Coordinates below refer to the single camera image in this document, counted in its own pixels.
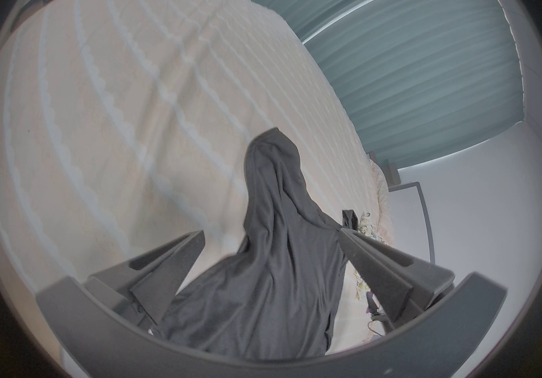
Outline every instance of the beige bed sheet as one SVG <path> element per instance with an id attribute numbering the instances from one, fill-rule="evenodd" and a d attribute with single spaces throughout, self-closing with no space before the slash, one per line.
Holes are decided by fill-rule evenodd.
<path id="1" fill-rule="evenodd" d="M 248 0 L 55 0 L 4 45 L 0 75 L 0 238 L 34 293 L 198 229 L 186 283 L 234 253 L 244 154 L 275 126 L 323 211 L 370 213 L 392 240 L 385 179 L 333 89 Z M 344 283 L 333 350 L 370 337 L 350 264 Z"/>

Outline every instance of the garment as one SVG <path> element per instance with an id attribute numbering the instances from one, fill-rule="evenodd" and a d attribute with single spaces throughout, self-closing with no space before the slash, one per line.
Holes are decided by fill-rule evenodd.
<path id="1" fill-rule="evenodd" d="M 299 152 L 277 128 L 251 142 L 245 176 L 240 251 L 182 290 L 152 333 L 250 360 L 323 355 L 347 262 L 341 226 L 308 195 Z"/>

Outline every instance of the bed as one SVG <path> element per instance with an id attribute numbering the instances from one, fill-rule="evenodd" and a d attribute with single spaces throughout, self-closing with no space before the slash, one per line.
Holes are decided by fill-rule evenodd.
<path id="1" fill-rule="evenodd" d="M 244 236 L 243 162 L 278 127 L 336 221 L 393 245 L 388 186 L 313 58 L 248 0 L 54 0 L 0 52 L 0 234 L 36 293 L 203 229 L 180 287 Z M 375 336 L 348 264 L 329 353 Z"/>

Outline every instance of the mattress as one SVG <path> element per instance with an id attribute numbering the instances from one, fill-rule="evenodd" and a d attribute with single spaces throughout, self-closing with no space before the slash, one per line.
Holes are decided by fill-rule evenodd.
<path id="1" fill-rule="evenodd" d="M 0 52 L 0 237 L 32 292 L 194 230 L 183 286 L 237 251 L 243 162 L 278 127 L 312 199 L 393 241 L 388 188 L 286 22 L 248 0 L 54 0 Z M 329 352 L 369 341 L 351 264 Z"/>

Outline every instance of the gray frame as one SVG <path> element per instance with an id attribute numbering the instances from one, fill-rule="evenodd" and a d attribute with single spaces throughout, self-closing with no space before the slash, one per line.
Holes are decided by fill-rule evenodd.
<path id="1" fill-rule="evenodd" d="M 427 205 L 425 204 L 425 199 L 423 197 L 422 186 L 420 185 L 420 183 L 415 182 L 409 184 L 394 185 L 389 187 L 388 190 L 391 193 L 410 187 L 416 187 L 418 189 L 419 201 L 422 203 L 423 217 L 425 219 L 425 228 L 427 229 L 427 241 L 429 243 L 429 260 L 431 264 L 435 264 L 435 246 L 433 244 L 433 232 L 431 231 L 431 222 L 429 221 L 429 213 L 427 212 Z"/>

